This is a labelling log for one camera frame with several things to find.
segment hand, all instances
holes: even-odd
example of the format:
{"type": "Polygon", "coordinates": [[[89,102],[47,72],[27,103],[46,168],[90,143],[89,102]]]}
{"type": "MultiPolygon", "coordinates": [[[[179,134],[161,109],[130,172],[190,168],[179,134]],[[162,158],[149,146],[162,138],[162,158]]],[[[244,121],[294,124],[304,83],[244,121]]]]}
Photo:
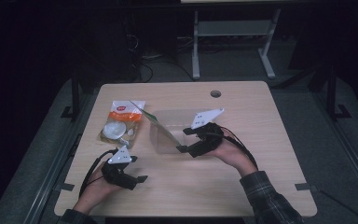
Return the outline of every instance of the hand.
{"type": "Polygon", "coordinates": [[[88,215],[91,209],[101,203],[109,194],[122,189],[122,187],[106,182],[101,171],[102,167],[103,163],[92,173],[89,184],[75,204],[74,210],[88,215]]]}
{"type": "MultiPolygon", "coordinates": [[[[222,131],[225,136],[230,136],[228,131],[224,129],[222,129],[222,131]]],[[[246,176],[257,171],[245,153],[226,139],[223,139],[218,148],[205,153],[205,155],[219,158],[225,164],[236,168],[241,176],[246,176]]]]}

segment plaid shirt sleeve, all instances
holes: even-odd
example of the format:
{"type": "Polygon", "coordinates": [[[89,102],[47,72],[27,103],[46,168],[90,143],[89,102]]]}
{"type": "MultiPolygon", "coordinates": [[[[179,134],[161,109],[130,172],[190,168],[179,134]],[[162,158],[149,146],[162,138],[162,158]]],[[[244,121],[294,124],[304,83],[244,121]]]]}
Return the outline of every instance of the plaid shirt sleeve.
{"type": "Polygon", "coordinates": [[[304,223],[301,215],[269,182],[266,172],[257,171],[240,180],[257,224],[304,223]]]}

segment black cable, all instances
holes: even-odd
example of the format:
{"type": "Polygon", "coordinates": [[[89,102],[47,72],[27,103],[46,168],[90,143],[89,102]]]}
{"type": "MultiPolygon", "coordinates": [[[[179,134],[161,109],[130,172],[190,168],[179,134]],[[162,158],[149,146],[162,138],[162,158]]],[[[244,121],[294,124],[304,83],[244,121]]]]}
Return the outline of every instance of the black cable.
{"type": "Polygon", "coordinates": [[[204,54],[215,54],[224,50],[223,45],[213,39],[199,41],[199,52],[204,54]]]}
{"type": "Polygon", "coordinates": [[[222,126],[219,126],[219,127],[220,127],[221,129],[224,129],[224,130],[228,131],[229,133],[231,133],[231,134],[235,137],[235,139],[237,139],[237,141],[240,142],[243,147],[245,147],[245,145],[243,144],[243,142],[240,140],[240,138],[237,137],[237,135],[235,135],[234,132],[232,132],[232,131],[231,131],[230,129],[228,129],[228,128],[225,128],[225,127],[222,127],[222,126]]]}
{"type": "Polygon", "coordinates": [[[155,54],[151,56],[142,56],[142,60],[144,61],[144,63],[149,63],[149,62],[153,62],[154,60],[160,59],[162,57],[164,57],[164,55],[155,54]]]}
{"type": "Polygon", "coordinates": [[[152,79],[153,75],[154,75],[153,69],[152,69],[150,66],[147,66],[147,65],[144,64],[144,63],[141,63],[140,66],[144,66],[144,67],[146,67],[147,69],[149,69],[149,71],[150,71],[150,77],[149,77],[146,81],[144,81],[144,79],[143,79],[143,77],[142,77],[142,73],[139,72],[140,81],[143,82],[143,83],[149,82],[149,81],[152,79]]]}
{"type": "Polygon", "coordinates": [[[92,183],[94,183],[95,181],[101,179],[102,177],[103,177],[103,176],[100,176],[100,177],[98,177],[98,178],[96,178],[96,179],[90,181],[90,182],[87,184],[87,186],[90,185],[90,184],[92,184],[92,183]]]}
{"type": "Polygon", "coordinates": [[[170,61],[164,61],[164,62],[147,62],[147,63],[171,63],[171,64],[174,64],[176,66],[178,66],[179,68],[181,68],[186,74],[188,77],[191,78],[192,81],[194,81],[194,78],[185,70],[185,68],[183,66],[181,66],[180,64],[178,63],[174,63],[174,62],[170,62],[170,61]]]}
{"type": "Polygon", "coordinates": [[[228,140],[228,142],[234,144],[237,148],[241,149],[243,151],[243,153],[245,153],[245,155],[249,158],[249,160],[252,162],[252,164],[255,166],[255,168],[258,170],[258,166],[257,166],[257,162],[255,161],[255,157],[252,155],[252,153],[246,148],[246,146],[244,146],[242,143],[238,142],[237,140],[235,140],[232,137],[229,136],[224,136],[222,134],[219,133],[203,133],[205,135],[211,135],[211,136],[217,136],[217,137],[221,137],[224,138],[226,140],[228,140]]]}
{"type": "Polygon", "coordinates": [[[89,179],[92,175],[92,172],[94,172],[95,167],[97,167],[97,165],[98,165],[98,163],[100,163],[101,159],[109,153],[112,153],[113,155],[115,155],[116,152],[117,152],[117,149],[105,151],[99,158],[95,159],[95,162],[91,165],[91,167],[89,168],[89,171],[87,172],[87,174],[83,180],[83,183],[81,185],[80,192],[79,192],[79,198],[82,195],[83,191],[86,189],[89,179]]]}
{"type": "Polygon", "coordinates": [[[186,49],[192,49],[194,39],[193,37],[184,37],[183,39],[189,39],[184,44],[179,45],[177,47],[178,52],[184,52],[186,49]]]}
{"type": "Polygon", "coordinates": [[[354,215],[356,215],[358,217],[358,213],[356,211],[354,211],[353,209],[351,209],[349,206],[347,206],[345,203],[340,202],[338,199],[336,199],[333,196],[331,196],[330,194],[326,193],[324,190],[319,189],[319,192],[322,193],[322,195],[329,198],[330,200],[334,201],[335,203],[338,203],[339,205],[343,206],[344,208],[346,208],[347,210],[349,210],[350,212],[352,212],[354,215]]]}

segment clear plastic container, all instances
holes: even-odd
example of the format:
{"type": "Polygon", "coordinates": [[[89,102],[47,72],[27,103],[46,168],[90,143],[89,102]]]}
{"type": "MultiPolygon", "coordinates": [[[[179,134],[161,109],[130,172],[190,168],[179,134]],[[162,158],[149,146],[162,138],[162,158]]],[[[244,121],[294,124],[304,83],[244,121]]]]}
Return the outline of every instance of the clear plastic container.
{"type": "MultiPolygon", "coordinates": [[[[185,135],[183,129],[189,128],[195,116],[199,112],[211,110],[210,108],[192,108],[175,110],[158,110],[153,113],[158,122],[163,125],[173,137],[184,146],[190,146],[200,139],[195,135],[185,135]]],[[[150,141],[157,153],[174,154],[180,153],[177,144],[164,131],[155,124],[150,125],[150,141]]]]}

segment person's right hand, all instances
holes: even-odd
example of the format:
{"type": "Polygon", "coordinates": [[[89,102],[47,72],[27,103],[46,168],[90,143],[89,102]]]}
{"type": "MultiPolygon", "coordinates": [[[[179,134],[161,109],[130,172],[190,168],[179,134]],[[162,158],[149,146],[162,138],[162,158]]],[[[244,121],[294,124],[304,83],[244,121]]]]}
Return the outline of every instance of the person's right hand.
{"type": "MultiPolygon", "coordinates": [[[[226,130],[222,129],[222,131],[225,136],[230,136],[229,132],[226,130]]],[[[223,139],[218,148],[205,153],[204,155],[215,156],[224,163],[236,168],[241,176],[246,176],[257,171],[245,153],[226,139],[223,139]]]]}

